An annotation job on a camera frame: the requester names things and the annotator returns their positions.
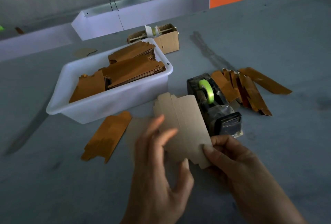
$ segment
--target tabletop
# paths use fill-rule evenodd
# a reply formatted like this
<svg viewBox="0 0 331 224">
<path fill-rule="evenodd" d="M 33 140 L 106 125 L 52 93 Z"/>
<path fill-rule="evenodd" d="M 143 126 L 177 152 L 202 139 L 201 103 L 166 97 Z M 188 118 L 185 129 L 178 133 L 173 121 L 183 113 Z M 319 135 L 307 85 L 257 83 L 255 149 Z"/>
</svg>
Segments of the tabletop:
<svg viewBox="0 0 331 224">
<path fill-rule="evenodd" d="M 244 135 L 311 223 L 331 223 L 331 0 L 245 0 L 158 22 L 179 31 L 171 94 L 186 80 L 220 68 L 253 67 L 293 90 L 259 87 L 272 117 L 240 109 Z M 0 63 L 1 223 L 119 223 L 133 172 L 122 137 L 107 164 L 80 160 L 102 119 L 81 125 L 46 105 L 65 63 L 81 47 L 98 52 L 126 43 L 122 31 Z M 152 102 L 129 109 L 152 116 Z M 178 223 L 244 223 L 228 191 L 191 164 L 195 185 Z M 170 184 L 176 168 L 167 167 Z"/>
</svg>

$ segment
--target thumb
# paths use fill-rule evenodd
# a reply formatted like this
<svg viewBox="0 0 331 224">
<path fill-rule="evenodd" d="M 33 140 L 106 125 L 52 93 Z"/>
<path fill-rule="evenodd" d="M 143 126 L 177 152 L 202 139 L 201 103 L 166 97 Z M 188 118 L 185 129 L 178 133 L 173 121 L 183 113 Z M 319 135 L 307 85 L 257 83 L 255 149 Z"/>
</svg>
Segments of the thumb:
<svg viewBox="0 0 331 224">
<path fill-rule="evenodd" d="M 188 197 L 190 196 L 193 188 L 193 184 L 194 179 L 190 172 L 188 159 L 185 158 L 179 166 L 177 183 L 173 189 L 173 192 L 176 194 L 177 200 L 179 200 L 179 204 L 183 209 L 185 209 Z"/>
<path fill-rule="evenodd" d="M 215 166 L 217 166 L 219 169 L 221 169 L 223 172 L 225 172 L 226 175 L 233 171 L 235 165 L 234 160 L 230 159 L 224 153 L 217 151 L 211 145 L 204 145 L 203 150 L 205 156 L 209 159 L 209 161 Z"/>
</svg>

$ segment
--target small cardboard box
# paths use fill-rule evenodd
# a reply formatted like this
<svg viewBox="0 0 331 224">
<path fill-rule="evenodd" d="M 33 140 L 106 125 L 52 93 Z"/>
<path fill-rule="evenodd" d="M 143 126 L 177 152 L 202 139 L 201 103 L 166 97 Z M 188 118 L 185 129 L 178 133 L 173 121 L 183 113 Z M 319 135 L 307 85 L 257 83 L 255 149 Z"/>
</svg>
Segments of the small cardboard box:
<svg viewBox="0 0 331 224">
<path fill-rule="evenodd" d="M 178 31 L 172 24 L 166 24 L 159 26 L 160 32 L 162 35 L 153 38 L 156 44 L 160 47 L 161 51 L 166 53 L 171 53 L 179 50 L 179 41 L 178 41 Z M 127 42 L 132 43 L 137 40 L 147 38 L 146 31 L 136 32 L 131 34 L 127 38 Z"/>
</svg>

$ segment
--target white plastic bin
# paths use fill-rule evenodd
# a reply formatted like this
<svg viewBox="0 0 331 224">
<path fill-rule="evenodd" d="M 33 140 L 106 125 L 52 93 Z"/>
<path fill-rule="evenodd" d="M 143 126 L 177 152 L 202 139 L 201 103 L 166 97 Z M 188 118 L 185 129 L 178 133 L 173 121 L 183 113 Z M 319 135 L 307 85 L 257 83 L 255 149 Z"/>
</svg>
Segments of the white plastic bin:
<svg viewBox="0 0 331 224">
<path fill-rule="evenodd" d="M 108 55 L 128 45 L 70 62 L 61 70 L 46 112 L 62 113 L 81 124 L 86 124 L 154 100 L 159 94 L 167 92 L 168 75 L 172 73 L 173 67 L 154 39 L 147 38 L 143 41 L 155 45 L 156 60 L 163 62 L 165 71 L 69 104 L 69 99 L 78 84 L 78 77 L 82 74 L 92 75 L 98 69 L 107 67 Z"/>
</svg>

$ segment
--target tape roll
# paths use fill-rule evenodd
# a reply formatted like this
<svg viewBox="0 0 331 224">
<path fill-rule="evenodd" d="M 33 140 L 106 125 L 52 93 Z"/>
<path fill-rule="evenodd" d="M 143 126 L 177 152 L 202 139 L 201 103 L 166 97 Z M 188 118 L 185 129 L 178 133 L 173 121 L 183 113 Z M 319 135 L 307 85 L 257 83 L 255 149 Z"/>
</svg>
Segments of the tape roll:
<svg viewBox="0 0 331 224">
<path fill-rule="evenodd" d="M 199 81 L 199 89 L 205 89 L 207 93 L 207 101 L 208 104 L 212 104 L 214 102 L 214 92 L 211 85 L 208 83 L 207 80 L 200 80 Z"/>
</svg>

